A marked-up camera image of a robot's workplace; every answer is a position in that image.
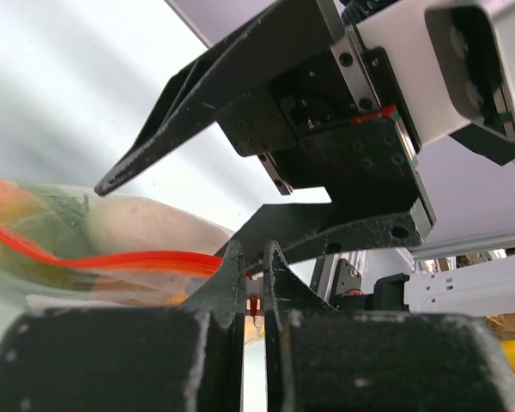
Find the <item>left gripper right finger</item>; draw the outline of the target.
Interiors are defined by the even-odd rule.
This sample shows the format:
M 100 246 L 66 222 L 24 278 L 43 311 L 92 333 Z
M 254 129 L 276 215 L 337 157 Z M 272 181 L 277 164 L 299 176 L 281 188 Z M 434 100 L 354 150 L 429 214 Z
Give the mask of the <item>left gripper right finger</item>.
M 339 312 L 264 250 L 270 411 L 515 411 L 515 377 L 480 321 Z

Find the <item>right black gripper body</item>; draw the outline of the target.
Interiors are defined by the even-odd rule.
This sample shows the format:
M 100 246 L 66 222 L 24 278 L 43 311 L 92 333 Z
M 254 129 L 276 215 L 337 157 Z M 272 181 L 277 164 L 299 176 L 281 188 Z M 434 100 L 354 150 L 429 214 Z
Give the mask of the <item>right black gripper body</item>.
M 351 217 L 425 208 L 415 127 L 385 52 L 369 50 L 342 24 L 325 51 L 275 77 L 219 125 L 236 152 L 257 157 L 278 191 L 323 188 Z

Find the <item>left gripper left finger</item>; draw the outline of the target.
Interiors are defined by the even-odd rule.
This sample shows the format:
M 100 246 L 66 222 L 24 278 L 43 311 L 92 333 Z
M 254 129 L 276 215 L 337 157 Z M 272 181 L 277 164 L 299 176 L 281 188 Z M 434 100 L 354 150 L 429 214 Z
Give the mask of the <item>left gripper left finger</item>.
M 239 411 L 245 260 L 179 306 L 23 313 L 0 342 L 0 411 Z

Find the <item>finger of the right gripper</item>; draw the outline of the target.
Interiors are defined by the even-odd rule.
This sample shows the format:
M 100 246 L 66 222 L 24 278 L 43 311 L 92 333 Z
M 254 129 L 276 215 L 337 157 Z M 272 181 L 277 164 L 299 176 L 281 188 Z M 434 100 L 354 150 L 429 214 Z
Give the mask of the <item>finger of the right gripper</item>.
M 339 39 L 332 1 L 276 1 L 187 64 L 162 90 L 133 145 L 96 184 L 103 197 Z
M 401 212 L 356 218 L 331 203 L 265 204 L 231 239 L 242 245 L 247 262 L 263 258 L 268 240 L 289 262 L 316 258 L 328 245 L 341 251 L 415 247 L 425 239 L 425 208 L 417 201 Z

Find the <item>clear zip top bag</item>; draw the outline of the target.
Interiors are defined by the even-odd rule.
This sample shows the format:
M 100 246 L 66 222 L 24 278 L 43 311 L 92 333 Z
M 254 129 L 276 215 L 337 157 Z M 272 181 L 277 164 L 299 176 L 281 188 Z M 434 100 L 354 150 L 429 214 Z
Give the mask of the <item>clear zip top bag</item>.
M 108 198 L 95 196 L 89 190 L 78 187 L 27 183 L 57 188 L 80 202 L 87 198 L 89 210 Z M 1 226 L 0 241 L 38 262 L 96 276 L 92 289 L 85 293 L 52 288 L 23 292 L 0 286 L 0 298 L 20 308 L 85 305 L 176 306 L 194 294 L 221 264 L 220 249 L 213 255 L 193 251 L 101 254 L 90 244 L 93 253 L 88 257 L 58 257 L 23 235 Z

